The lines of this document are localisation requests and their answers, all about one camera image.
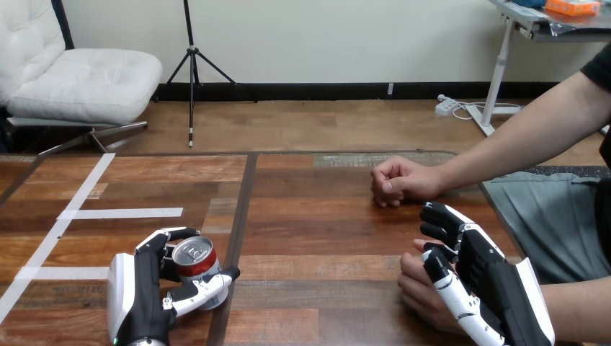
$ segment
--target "tripod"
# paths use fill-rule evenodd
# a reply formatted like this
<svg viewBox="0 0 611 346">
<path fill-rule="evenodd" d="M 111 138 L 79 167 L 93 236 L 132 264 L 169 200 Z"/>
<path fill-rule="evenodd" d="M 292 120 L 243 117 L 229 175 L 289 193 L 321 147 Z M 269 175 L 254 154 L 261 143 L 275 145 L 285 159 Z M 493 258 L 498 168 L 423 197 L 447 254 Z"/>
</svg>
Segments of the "tripod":
<svg viewBox="0 0 611 346">
<path fill-rule="evenodd" d="M 231 79 L 229 76 L 227 76 L 227 74 L 223 72 L 220 68 L 218 68 L 212 61 L 206 58 L 197 47 L 195 47 L 195 44 L 193 43 L 193 31 L 191 30 L 191 14 L 189 13 L 189 1 L 183 0 L 183 3 L 184 3 L 184 17 L 187 20 L 187 34 L 189 35 L 189 48 L 187 49 L 187 54 L 184 55 L 184 58 L 182 59 L 182 61 L 180 62 L 180 64 L 178 65 L 174 73 L 171 75 L 170 79 L 168 79 L 167 86 L 168 87 L 171 86 L 172 80 L 174 80 L 174 77 L 176 76 L 178 71 L 180 71 L 184 63 L 187 61 L 187 59 L 189 59 L 190 65 L 191 65 L 191 71 L 190 71 L 191 81 L 189 83 L 190 90 L 191 90 L 191 101 L 189 103 L 189 147 L 193 147 L 193 110 L 195 109 L 194 92 L 196 89 L 199 90 L 201 86 L 200 76 L 197 73 L 197 57 L 199 56 L 200 58 L 204 59 L 204 61 L 208 63 L 208 65 L 212 66 L 219 74 L 225 77 L 225 79 L 227 79 L 233 87 L 235 87 L 237 83 L 233 79 Z"/>
</svg>

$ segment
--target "white wall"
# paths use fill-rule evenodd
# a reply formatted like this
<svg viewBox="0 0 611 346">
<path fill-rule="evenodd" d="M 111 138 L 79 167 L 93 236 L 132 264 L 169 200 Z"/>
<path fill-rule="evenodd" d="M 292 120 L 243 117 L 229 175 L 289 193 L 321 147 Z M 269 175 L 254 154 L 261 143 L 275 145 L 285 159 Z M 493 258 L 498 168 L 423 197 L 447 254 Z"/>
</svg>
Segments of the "white wall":
<svg viewBox="0 0 611 346">
<path fill-rule="evenodd" d="M 188 46 L 182 0 L 63 3 L 77 48 L 152 53 L 164 65 L 164 81 Z M 196 46 L 244 83 L 489 81 L 504 31 L 487 0 L 189 4 Z M 531 43 L 515 35 L 505 80 L 560 81 L 601 47 Z M 201 68 L 200 75 L 224 81 L 211 68 Z M 188 80 L 185 66 L 176 81 Z"/>
</svg>

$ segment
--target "human arm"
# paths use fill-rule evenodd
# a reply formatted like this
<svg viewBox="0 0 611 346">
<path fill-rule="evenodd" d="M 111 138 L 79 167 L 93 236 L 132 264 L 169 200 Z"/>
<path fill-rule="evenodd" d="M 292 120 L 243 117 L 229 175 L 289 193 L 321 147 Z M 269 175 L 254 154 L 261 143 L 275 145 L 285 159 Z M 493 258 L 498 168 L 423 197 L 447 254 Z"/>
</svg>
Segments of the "human arm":
<svg viewBox="0 0 611 346">
<path fill-rule="evenodd" d="M 542 285 L 556 339 L 611 342 L 611 277 L 581 283 Z"/>
<path fill-rule="evenodd" d="M 608 124 L 611 94 L 578 72 L 508 119 L 490 137 L 438 166 L 442 190 L 553 158 Z"/>
<path fill-rule="evenodd" d="M 435 198 L 551 159 L 610 120 L 611 44 L 492 136 L 447 163 L 424 167 L 401 157 L 383 162 L 372 170 L 372 191 L 381 206 L 397 206 L 403 198 Z"/>
</svg>

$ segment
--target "robotic hand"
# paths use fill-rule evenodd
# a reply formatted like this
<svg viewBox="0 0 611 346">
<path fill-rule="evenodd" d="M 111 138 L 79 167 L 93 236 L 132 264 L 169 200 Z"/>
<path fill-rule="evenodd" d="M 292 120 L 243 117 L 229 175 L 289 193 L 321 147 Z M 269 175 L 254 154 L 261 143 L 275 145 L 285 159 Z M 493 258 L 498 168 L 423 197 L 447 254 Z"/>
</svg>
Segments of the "robotic hand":
<svg viewBox="0 0 611 346">
<path fill-rule="evenodd" d="M 193 280 L 161 299 L 159 279 L 179 283 L 168 241 L 199 236 L 187 227 L 160 229 L 135 248 L 135 254 L 116 254 L 108 276 L 108 333 L 113 345 L 169 346 L 176 318 L 203 305 L 240 275 L 228 267 L 217 275 Z"/>
<path fill-rule="evenodd" d="M 509 264 L 479 225 L 447 205 L 426 202 L 420 218 L 421 232 L 444 243 L 424 245 L 424 268 L 477 345 L 553 345 L 550 317 L 528 258 Z"/>
</svg>

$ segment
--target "aluminum can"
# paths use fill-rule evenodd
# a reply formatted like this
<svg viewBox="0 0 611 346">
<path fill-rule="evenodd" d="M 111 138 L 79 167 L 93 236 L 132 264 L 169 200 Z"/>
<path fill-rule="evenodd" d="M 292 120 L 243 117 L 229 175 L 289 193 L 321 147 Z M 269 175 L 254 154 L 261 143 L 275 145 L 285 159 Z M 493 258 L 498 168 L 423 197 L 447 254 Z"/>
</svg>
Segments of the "aluminum can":
<svg viewBox="0 0 611 346">
<path fill-rule="evenodd" d="M 193 236 L 181 241 L 174 248 L 172 259 L 176 263 L 183 284 L 193 280 L 208 281 L 223 269 L 220 267 L 212 241 L 204 236 Z M 212 310 L 221 305 L 228 294 L 229 289 L 224 288 L 198 309 Z"/>
</svg>

